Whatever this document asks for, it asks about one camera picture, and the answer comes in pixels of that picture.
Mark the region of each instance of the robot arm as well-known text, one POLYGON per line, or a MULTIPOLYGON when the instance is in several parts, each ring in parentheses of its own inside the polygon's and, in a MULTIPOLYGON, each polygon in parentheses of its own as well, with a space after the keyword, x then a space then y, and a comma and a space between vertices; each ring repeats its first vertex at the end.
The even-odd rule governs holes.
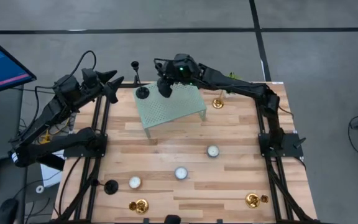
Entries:
POLYGON ((107 137, 96 134, 91 128, 82 129, 76 134, 43 145, 36 145, 33 142, 49 127, 68 119, 73 112, 79 112, 82 106, 100 95, 105 95, 111 103, 117 103, 116 92, 124 77, 108 82, 116 73, 116 70, 101 73, 84 68, 81 84, 70 75, 59 79, 53 86, 55 96, 45 106, 41 115, 11 140, 12 149, 8 154, 15 165, 26 167, 39 162, 62 170, 63 161, 53 155, 53 152, 72 146, 83 146, 92 151, 105 144, 107 137))
POLYGON ((270 128, 268 147, 278 151, 283 149, 285 135, 280 127, 277 113, 280 97, 268 85, 229 78, 220 71, 197 64, 186 54, 177 54, 173 60, 156 58, 154 64, 161 77, 157 82, 158 90, 164 97, 170 97, 172 93, 170 87, 173 84, 182 83, 207 90, 228 90, 255 99, 262 109, 262 114, 268 120, 270 128))

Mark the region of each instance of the metal bracket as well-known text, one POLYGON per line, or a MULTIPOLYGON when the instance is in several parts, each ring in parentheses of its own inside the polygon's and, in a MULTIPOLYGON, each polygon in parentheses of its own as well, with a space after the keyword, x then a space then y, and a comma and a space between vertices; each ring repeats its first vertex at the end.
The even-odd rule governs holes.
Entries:
POLYGON ((283 146, 281 150, 274 150, 269 146, 270 135, 262 133, 258 135, 260 153, 267 157, 301 157, 303 156, 302 147, 298 134, 285 134, 283 139, 283 146))
POLYGON ((100 136, 101 145, 95 150, 88 150, 85 146, 74 146, 65 149, 65 157, 104 157, 106 153, 108 135, 103 134, 100 136))

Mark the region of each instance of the perforated metal platform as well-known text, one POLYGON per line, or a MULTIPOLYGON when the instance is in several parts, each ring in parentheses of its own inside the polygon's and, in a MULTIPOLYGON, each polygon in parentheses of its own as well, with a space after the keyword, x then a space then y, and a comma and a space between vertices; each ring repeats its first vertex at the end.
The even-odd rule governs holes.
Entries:
POLYGON ((201 97, 200 91, 191 85, 172 85, 171 97, 165 98, 158 92, 157 83, 145 85, 149 89, 150 95, 146 99, 134 97, 136 107, 142 120, 146 135, 150 138, 148 128, 172 121, 174 119, 199 113, 201 119, 205 120, 206 106, 201 97))

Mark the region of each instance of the table leg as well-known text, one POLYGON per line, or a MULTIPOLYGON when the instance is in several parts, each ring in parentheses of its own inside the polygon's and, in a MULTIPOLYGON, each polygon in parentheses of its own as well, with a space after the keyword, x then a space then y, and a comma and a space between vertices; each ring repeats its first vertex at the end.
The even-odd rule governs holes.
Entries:
POLYGON ((205 119, 206 119, 206 110, 200 111, 200 112, 198 112, 198 114, 200 115, 201 120, 205 121, 205 119))
POLYGON ((147 138, 151 138, 151 135, 150 135, 150 132, 149 132, 149 129, 148 129, 148 128, 145 128, 145 129, 144 129, 144 132, 146 132, 147 138))

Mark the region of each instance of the wooden table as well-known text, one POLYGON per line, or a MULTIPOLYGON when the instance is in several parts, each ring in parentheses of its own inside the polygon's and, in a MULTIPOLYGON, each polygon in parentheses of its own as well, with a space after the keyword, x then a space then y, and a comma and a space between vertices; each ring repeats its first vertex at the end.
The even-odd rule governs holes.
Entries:
MULTIPOLYGON (((280 106, 289 111, 284 85, 268 84, 280 96, 280 106)), ((265 161, 257 140, 259 125, 253 99, 234 95, 225 98, 224 107, 218 110, 211 102, 220 91, 200 90, 207 105, 205 122, 197 114, 190 115, 151 128, 152 138, 147 139, 132 91, 131 88, 119 89, 119 102, 110 106, 106 131, 109 142, 101 161, 99 181, 103 184, 114 179, 119 182, 119 191, 107 195, 103 186, 97 188, 93 222, 140 223, 143 218, 150 218, 150 222, 161 223, 169 214, 179 215, 182 222, 192 223, 215 223, 220 218, 225 223, 275 222, 265 161), (212 144, 219 146, 221 151, 215 159, 206 155, 206 146, 212 144), (186 180, 176 180, 174 170, 178 166, 188 169, 186 180), (135 175, 142 179, 139 190, 132 190, 128 185, 135 175), (268 195, 269 203, 249 208, 244 198, 251 192, 268 195), (141 198, 150 204, 144 215, 128 208, 130 202, 141 198)), ((93 111, 94 103, 81 109, 75 130, 91 126, 93 111)), ((279 111, 279 117, 281 127, 292 132, 291 116, 279 111)), ((65 163, 58 195, 75 160, 68 159, 65 163)), ((84 159, 77 164, 68 181, 62 209, 78 192, 83 162, 84 159)), ((306 214, 316 218, 304 167, 293 158, 283 158, 283 164, 290 193, 306 214)), ((285 218, 285 207, 278 192, 285 218)), ((83 201, 82 218, 88 206, 88 195, 89 191, 83 201)))

